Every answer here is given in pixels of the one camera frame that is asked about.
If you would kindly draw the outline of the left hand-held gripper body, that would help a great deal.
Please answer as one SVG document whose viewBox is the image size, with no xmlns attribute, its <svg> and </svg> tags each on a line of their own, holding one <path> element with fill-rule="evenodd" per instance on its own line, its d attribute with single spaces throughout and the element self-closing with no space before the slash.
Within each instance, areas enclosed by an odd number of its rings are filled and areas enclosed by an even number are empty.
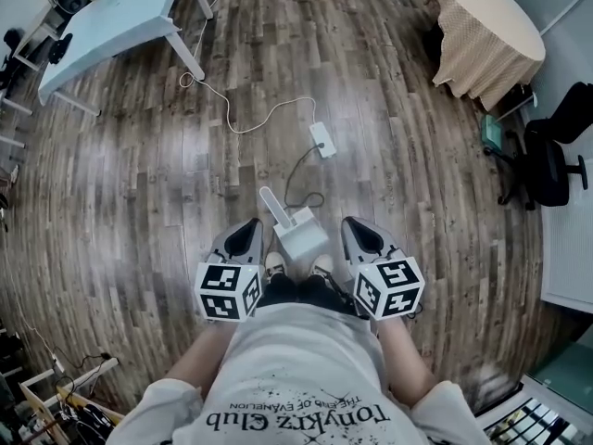
<svg viewBox="0 0 593 445">
<path fill-rule="evenodd" d="M 201 315 L 213 321 L 242 323 L 256 309 L 263 293 L 261 255 L 245 260 L 210 252 L 198 264 L 194 293 Z"/>
</svg>

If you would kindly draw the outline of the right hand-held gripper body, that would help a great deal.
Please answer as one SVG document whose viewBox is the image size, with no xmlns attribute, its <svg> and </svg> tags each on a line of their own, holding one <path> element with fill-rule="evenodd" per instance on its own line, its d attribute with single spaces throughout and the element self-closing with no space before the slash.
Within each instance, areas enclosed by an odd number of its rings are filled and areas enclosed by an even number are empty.
<svg viewBox="0 0 593 445">
<path fill-rule="evenodd" d="M 424 287 L 417 261 L 400 248 L 356 267 L 354 298 L 375 321 L 415 313 Z"/>
</svg>

